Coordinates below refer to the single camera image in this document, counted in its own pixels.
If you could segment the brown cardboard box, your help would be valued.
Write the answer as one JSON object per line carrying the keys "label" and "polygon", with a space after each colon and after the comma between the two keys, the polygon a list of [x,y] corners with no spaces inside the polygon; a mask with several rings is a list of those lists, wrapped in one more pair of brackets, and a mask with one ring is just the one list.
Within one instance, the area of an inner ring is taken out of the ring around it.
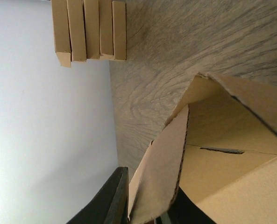
{"label": "brown cardboard box", "polygon": [[194,76],[130,181],[130,222],[165,214],[179,187],[216,224],[277,224],[277,87]]}

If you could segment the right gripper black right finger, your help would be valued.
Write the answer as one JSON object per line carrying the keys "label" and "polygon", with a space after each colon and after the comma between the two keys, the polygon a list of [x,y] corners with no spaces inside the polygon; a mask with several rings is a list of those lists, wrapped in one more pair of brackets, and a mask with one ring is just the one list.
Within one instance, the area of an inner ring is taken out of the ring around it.
{"label": "right gripper black right finger", "polygon": [[180,187],[167,214],[171,224],[215,224],[188,198]]}

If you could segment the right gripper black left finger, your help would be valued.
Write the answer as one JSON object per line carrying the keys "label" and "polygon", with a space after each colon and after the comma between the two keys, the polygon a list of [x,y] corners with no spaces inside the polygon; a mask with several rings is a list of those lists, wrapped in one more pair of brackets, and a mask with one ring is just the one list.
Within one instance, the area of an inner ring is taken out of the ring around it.
{"label": "right gripper black left finger", "polygon": [[128,224],[128,168],[118,167],[69,224]]}

